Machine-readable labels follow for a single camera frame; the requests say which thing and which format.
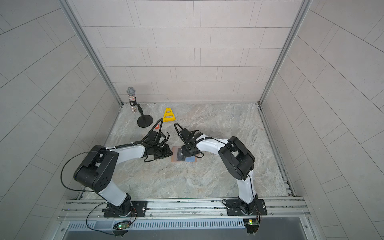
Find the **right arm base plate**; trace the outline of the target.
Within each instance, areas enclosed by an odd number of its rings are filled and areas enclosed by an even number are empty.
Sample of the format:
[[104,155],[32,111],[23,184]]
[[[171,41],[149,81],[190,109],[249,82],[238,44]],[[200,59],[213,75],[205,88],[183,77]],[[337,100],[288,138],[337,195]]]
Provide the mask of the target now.
[[268,214],[265,201],[255,198],[250,204],[240,198],[223,199],[222,203],[227,209],[228,216],[266,216]]

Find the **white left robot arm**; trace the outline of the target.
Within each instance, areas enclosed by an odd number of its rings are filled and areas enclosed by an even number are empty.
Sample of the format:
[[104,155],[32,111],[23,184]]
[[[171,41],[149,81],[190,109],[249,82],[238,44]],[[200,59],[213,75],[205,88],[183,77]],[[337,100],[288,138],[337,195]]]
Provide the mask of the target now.
[[131,196],[123,192],[113,181],[118,164],[149,156],[160,160],[173,155],[167,144],[170,134],[162,132],[163,119],[156,122],[159,130],[153,126],[145,137],[136,142],[107,148],[95,145],[87,153],[74,173],[74,180],[101,196],[107,201],[103,209],[105,217],[126,217],[133,211]]

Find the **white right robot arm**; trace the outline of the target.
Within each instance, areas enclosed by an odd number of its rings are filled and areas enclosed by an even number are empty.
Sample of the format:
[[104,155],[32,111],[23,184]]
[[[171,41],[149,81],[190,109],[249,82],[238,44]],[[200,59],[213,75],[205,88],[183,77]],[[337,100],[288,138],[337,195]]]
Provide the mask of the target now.
[[178,137],[184,145],[183,157],[203,158],[205,152],[219,156],[228,172],[237,180],[239,208],[245,215],[257,212],[258,195],[254,190],[254,155],[237,137],[216,139],[199,130],[189,131],[180,124],[174,124]]

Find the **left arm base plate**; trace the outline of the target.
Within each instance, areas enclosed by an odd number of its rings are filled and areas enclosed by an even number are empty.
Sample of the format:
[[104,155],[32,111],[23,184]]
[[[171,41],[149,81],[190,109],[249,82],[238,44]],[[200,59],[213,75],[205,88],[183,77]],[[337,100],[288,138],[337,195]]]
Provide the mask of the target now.
[[104,218],[144,217],[147,210],[147,201],[125,201],[117,207],[111,203],[102,209]]

